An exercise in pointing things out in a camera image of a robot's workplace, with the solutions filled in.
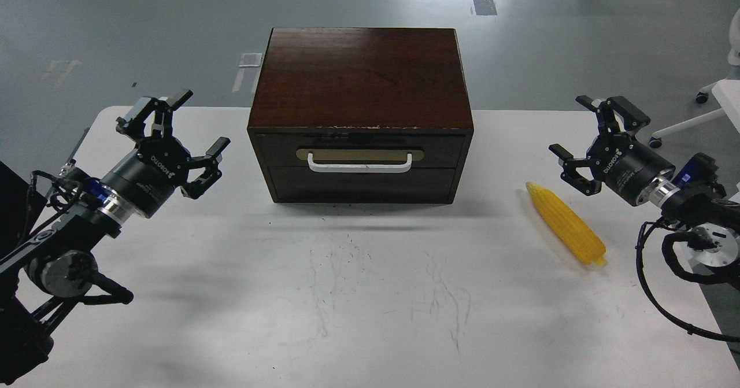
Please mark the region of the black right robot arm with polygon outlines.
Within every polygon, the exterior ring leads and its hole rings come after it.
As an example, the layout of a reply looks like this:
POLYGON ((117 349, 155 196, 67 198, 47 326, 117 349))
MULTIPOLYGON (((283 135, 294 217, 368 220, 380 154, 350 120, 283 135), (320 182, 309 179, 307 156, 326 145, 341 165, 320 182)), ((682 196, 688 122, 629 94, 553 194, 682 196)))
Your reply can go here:
POLYGON ((650 202, 661 211, 645 222, 636 244, 636 270, 642 290, 656 309, 688 334, 737 343, 738 337, 701 329, 678 319, 658 303, 644 273, 645 243, 655 229, 667 234, 661 254, 669 269, 685 282, 728 284, 738 288, 738 203, 726 197, 718 182, 713 158, 696 153, 680 170, 637 140, 650 117, 622 96, 578 104, 595 114, 598 135, 584 158, 575 158, 561 145, 549 149, 558 158, 561 179, 584 195, 608 187, 631 206, 650 202))

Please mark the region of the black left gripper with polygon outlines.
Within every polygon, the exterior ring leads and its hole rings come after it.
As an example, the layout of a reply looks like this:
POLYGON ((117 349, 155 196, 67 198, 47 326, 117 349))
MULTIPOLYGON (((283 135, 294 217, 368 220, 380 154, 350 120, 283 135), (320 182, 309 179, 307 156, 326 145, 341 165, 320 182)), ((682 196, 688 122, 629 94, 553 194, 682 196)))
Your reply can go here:
POLYGON ((178 186, 183 196, 197 200, 223 175, 219 163, 231 143, 229 138, 219 137, 204 156, 191 157, 188 149, 172 137, 173 114, 192 96, 192 90, 184 90, 175 97, 142 97, 126 116, 116 119, 116 132, 141 143, 101 182, 146 219, 153 217, 178 186), (155 117, 146 136, 146 120, 151 114, 155 117), (203 172, 188 182, 188 173, 201 168, 203 172))

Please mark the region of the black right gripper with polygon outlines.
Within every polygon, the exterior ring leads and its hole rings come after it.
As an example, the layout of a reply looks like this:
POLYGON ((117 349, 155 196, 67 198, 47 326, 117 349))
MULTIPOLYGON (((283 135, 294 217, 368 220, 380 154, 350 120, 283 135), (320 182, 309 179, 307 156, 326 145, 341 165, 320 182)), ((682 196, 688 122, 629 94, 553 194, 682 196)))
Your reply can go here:
POLYGON ((548 146, 563 169, 560 178, 584 195, 602 190, 602 182, 631 206, 648 200, 649 186, 658 177, 669 177, 676 167, 643 145, 634 136, 650 124, 650 117, 624 96, 594 100, 586 95, 575 98, 597 117, 599 136, 587 149, 587 158, 574 158, 562 145, 548 146), (592 169, 587 180, 577 169, 592 169))

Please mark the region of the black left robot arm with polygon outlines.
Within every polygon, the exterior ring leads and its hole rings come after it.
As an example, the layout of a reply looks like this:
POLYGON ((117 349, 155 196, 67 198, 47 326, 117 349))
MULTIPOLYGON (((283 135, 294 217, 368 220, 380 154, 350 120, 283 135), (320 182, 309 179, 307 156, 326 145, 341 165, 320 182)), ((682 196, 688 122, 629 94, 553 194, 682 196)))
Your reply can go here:
POLYGON ((2 383, 48 360, 53 331, 79 304, 129 304, 133 293, 98 269, 93 248, 132 216, 149 219, 176 189, 193 200, 222 176, 221 137, 192 156, 173 134, 174 113, 192 91, 143 97, 116 131, 133 149, 102 178, 69 161, 58 175, 34 171, 22 183, 26 207, 13 242, 2 244, 2 383))

